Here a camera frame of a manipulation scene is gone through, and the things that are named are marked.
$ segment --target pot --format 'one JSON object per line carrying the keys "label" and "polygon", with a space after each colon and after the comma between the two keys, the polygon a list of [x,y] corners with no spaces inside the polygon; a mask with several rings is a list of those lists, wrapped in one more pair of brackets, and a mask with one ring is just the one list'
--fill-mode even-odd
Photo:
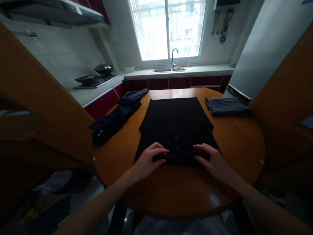
{"label": "pot", "polygon": [[95,71],[101,75],[108,75],[113,71],[113,65],[99,64]]}
{"label": "pot", "polygon": [[75,78],[75,81],[81,82],[83,86],[90,86],[94,82],[94,75]]}

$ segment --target hand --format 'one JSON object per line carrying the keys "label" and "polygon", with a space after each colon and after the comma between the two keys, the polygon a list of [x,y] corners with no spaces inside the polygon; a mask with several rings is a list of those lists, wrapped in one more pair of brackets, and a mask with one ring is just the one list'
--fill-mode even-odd
{"label": "hand", "polygon": [[150,145],[146,148],[136,163],[130,168],[131,175],[134,182],[141,180],[151,174],[158,166],[166,162],[165,159],[158,160],[156,162],[152,161],[152,157],[159,153],[168,153],[169,150],[163,148],[158,142]]}
{"label": "hand", "polygon": [[209,162],[200,156],[195,156],[195,159],[200,162],[215,178],[233,187],[235,181],[237,181],[240,176],[232,170],[221,153],[208,144],[194,145],[194,147],[209,153],[211,156]]}

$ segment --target faucet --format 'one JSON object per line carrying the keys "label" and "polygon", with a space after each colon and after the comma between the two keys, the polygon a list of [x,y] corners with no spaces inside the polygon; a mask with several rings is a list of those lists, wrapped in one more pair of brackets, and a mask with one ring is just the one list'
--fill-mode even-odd
{"label": "faucet", "polygon": [[174,49],[172,50],[172,70],[174,69],[174,66],[176,66],[176,64],[174,64],[174,55],[173,55],[174,50],[176,50],[176,51],[177,51],[177,53],[178,53],[177,48],[174,48]]}

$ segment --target window frame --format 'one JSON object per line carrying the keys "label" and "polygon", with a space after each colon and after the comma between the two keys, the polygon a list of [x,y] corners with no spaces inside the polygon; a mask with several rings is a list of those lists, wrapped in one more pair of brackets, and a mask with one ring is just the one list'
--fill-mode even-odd
{"label": "window frame", "polygon": [[[145,65],[145,66],[168,65],[172,61],[171,52],[170,52],[169,7],[168,7],[168,0],[164,0],[164,1],[165,1],[165,15],[166,15],[166,18],[167,18],[166,19],[166,35],[167,35],[168,58],[167,59],[161,59],[161,60],[143,60],[142,57],[141,57],[139,44],[138,44],[138,40],[137,40],[137,37],[136,37],[134,23],[133,23],[133,19],[132,19],[132,15],[131,15],[131,8],[130,8],[128,0],[124,0],[125,5],[127,7],[127,11],[128,11],[129,23],[131,24],[132,33],[133,33],[133,36],[134,36],[134,38],[136,40],[137,53],[139,55],[139,58],[140,58],[142,64]],[[198,56],[189,56],[189,57],[175,57],[174,56],[174,59],[175,59],[176,63],[190,63],[190,62],[193,62],[193,61],[194,62],[198,62],[198,60],[200,59],[201,53],[202,53],[202,44],[203,44],[204,32],[205,32],[206,23],[207,23],[207,17],[208,17],[208,14],[209,14],[209,8],[210,8],[210,4],[209,3],[210,3],[210,1],[212,1],[212,0],[206,0],[206,4],[205,4],[203,25],[202,25],[202,31],[201,31],[201,41],[200,41]]]}

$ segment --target kitchen sink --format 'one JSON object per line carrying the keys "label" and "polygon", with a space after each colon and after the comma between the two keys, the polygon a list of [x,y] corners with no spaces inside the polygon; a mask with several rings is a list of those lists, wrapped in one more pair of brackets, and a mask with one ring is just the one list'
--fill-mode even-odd
{"label": "kitchen sink", "polygon": [[173,72],[175,72],[175,71],[187,71],[187,69],[185,69],[185,68],[173,69]]}
{"label": "kitchen sink", "polygon": [[172,69],[156,69],[153,70],[152,72],[170,72]]}
{"label": "kitchen sink", "polygon": [[155,69],[151,73],[158,73],[158,72],[181,72],[181,71],[187,71],[186,68],[179,68],[179,69]]}

